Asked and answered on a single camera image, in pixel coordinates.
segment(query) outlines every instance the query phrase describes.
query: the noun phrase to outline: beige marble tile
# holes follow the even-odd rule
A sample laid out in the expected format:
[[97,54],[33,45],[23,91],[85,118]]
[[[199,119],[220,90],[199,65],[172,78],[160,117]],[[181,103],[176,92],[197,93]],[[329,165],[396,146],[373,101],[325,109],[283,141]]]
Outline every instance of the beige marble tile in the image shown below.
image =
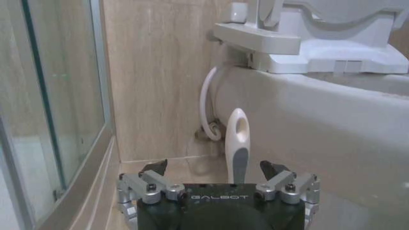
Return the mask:
[[205,155],[195,140],[199,93],[211,68],[205,33],[228,1],[105,0],[111,81],[123,161]]
[[140,2],[151,3],[171,3],[171,4],[184,4],[184,5],[197,5],[197,6],[212,6],[216,9],[227,6],[232,0],[136,0]]
[[185,159],[168,160],[165,176],[176,184],[192,183],[188,161]]
[[402,28],[392,33],[389,43],[409,58],[409,22],[405,22]]
[[228,183],[225,156],[188,158],[193,183]]

